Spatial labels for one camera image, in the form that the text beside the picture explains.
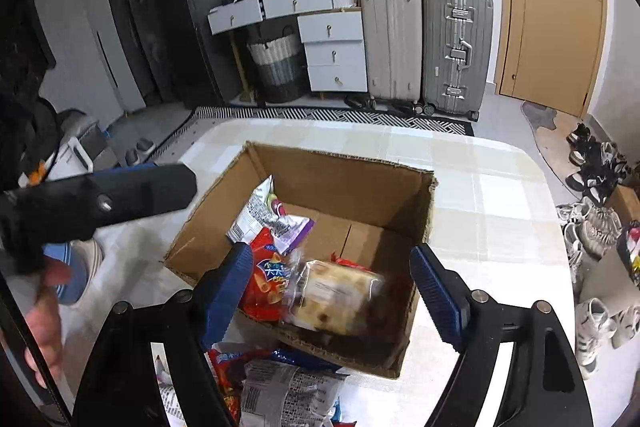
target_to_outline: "white snack bag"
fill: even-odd
[[[282,203],[273,193],[273,176],[269,176],[252,192],[226,237],[234,243],[249,244],[267,227],[274,246],[282,254],[299,244],[313,225],[308,217],[284,215]]]
[[[245,365],[240,427],[331,427],[347,375],[308,371],[273,360]]]

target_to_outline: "beige suitcase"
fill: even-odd
[[[417,103],[422,73],[422,0],[360,0],[373,98]]]

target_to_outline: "suitcase handle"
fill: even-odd
[[[460,44],[466,48],[465,65],[460,69],[466,70],[466,68],[471,67],[471,58],[473,57],[474,47],[463,39],[460,39]]]

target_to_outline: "floor mat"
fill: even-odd
[[[149,160],[156,160],[195,123],[202,127],[205,122],[214,125],[227,118],[283,118],[286,120],[318,120],[350,123],[370,123],[425,129],[449,134],[473,136],[474,131],[468,121],[454,120],[441,116],[395,116],[385,111],[332,109],[324,107],[199,107],[191,118],[176,129],[162,142]]]
[[[566,136],[575,130],[580,120],[565,112],[533,102],[522,102],[522,113],[531,126],[538,150],[547,165],[564,186],[579,197],[580,194],[571,190],[564,180],[578,171],[569,161],[571,147]]]

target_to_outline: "barcode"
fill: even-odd
[[[242,401],[242,411],[255,413],[260,398],[260,389],[257,387],[245,387],[246,395]]]
[[[238,226],[238,223],[234,222],[231,225],[231,230],[229,230],[229,236],[231,237],[232,241],[240,241],[242,239],[242,237],[244,236],[244,233],[242,233],[242,229]]]

